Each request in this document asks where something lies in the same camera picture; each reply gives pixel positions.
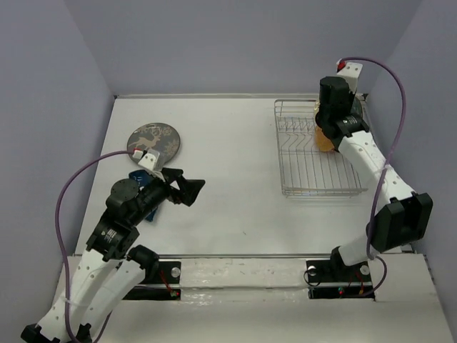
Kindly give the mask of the woven bamboo round plate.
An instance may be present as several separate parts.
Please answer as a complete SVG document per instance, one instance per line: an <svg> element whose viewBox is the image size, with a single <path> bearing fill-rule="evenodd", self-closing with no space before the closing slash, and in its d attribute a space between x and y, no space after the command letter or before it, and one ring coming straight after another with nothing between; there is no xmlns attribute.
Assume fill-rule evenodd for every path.
<svg viewBox="0 0 457 343"><path fill-rule="evenodd" d="M318 125L315 126L314 140L316 147L322 152L330 152L335 149L331 140L324 135L322 128Z"/></svg>

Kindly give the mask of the dark blue patterned plate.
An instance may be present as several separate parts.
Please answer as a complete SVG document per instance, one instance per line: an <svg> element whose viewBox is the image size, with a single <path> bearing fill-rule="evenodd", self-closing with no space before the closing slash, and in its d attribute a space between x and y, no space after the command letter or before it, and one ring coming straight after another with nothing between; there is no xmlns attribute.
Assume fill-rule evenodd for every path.
<svg viewBox="0 0 457 343"><path fill-rule="evenodd" d="M147 186L153 181L153 177L143 169L131 171L129 173L129 179L135 180L139 185L140 189L143 189L145 186ZM157 210L158 207L153 209L152 212L145 218L145 220L147 222L152 222L154 220L154 217L156 216Z"/></svg>

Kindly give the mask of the grey reindeer pattern plate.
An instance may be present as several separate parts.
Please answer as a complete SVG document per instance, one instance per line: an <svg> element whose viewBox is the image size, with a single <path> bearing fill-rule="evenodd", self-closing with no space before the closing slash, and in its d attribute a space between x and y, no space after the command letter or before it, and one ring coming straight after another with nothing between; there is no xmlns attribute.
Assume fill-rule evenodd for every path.
<svg viewBox="0 0 457 343"><path fill-rule="evenodd" d="M179 133L171 125L165 123L149 123L140 126L130 135L126 144L129 151L133 151L135 148L158 151L165 164L177 155L180 146Z"/></svg>

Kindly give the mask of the cream patterned small plate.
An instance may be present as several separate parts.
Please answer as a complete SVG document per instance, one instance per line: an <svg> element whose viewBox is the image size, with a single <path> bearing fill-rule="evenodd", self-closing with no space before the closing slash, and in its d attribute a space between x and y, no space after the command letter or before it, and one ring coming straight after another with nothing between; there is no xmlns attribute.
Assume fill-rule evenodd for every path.
<svg viewBox="0 0 457 343"><path fill-rule="evenodd" d="M313 108L313 115L317 115L318 111L319 111L319 106L320 106L320 103L319 101L316 101L315 104L314 104L314 108Z"/></svg>

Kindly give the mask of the teal glazed ceramic plate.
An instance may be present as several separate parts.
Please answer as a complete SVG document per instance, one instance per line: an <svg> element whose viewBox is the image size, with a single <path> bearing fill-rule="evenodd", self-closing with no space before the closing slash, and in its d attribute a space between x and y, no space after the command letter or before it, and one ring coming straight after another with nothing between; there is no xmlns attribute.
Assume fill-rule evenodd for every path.
<svg viewBox="0 0 457 343"><path fill-rule="evenodd" d="M357 96L354 97L353 104L351 107L351 112L359 115L360 117L363 117L362 103L361 103L361 100Z"/></svg>

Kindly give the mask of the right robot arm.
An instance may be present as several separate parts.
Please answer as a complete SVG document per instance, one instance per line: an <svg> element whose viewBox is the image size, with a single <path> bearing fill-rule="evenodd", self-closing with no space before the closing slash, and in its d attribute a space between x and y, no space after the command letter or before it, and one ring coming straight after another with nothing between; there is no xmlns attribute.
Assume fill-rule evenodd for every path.
<svg viewBox="0 0 457 343"><path fill-rule="evenodd" d="M353 100L345 79L320 80L317 126L351 163L361 182L376 189L365 233L331 252L328 270L337 280L347 279L354 265L369 257L422 239L433 208L432 198L416 192L386 161L368 124L352 110Z"/></svg>

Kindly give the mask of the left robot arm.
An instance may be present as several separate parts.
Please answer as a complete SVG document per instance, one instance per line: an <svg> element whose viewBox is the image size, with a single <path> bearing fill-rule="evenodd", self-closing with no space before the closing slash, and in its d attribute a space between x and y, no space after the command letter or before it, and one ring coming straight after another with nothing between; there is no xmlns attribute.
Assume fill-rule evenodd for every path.
<svg viewBox="0 0 457 343"><path fill-rule="evenodd" d="M122 179L111 188L106 210L86 243L72 277L49 312L21 333L25 342L96 342L114 307L140 282L158 274L159 256L135 245L137 225L168 200L191 206L203 179L187 180L180 169L165 168L140 187Z"/></svg>

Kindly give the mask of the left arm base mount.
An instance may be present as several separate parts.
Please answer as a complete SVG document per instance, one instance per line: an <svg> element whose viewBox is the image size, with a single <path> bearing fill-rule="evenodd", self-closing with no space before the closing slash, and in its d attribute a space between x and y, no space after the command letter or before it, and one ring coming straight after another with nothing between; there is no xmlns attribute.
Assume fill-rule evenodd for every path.
<svg viewBox="0 0 457 343"><path fill-rule="evenodd" d="M124 297L129 301L178 301L181 299L181 262L160 260L153 274L148 274Z"/></svg>

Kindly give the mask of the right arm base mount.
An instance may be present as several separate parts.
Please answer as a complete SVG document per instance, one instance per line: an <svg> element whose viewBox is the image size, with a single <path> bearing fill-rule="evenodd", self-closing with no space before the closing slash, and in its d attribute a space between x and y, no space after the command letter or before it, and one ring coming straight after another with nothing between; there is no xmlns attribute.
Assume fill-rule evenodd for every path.
<svg viewBox="0 0 457 343"><path fill-rule="evenodd" d="M327 259L308 260L303 279L310 299L374 298L367 262L335 270Z"/></svg>

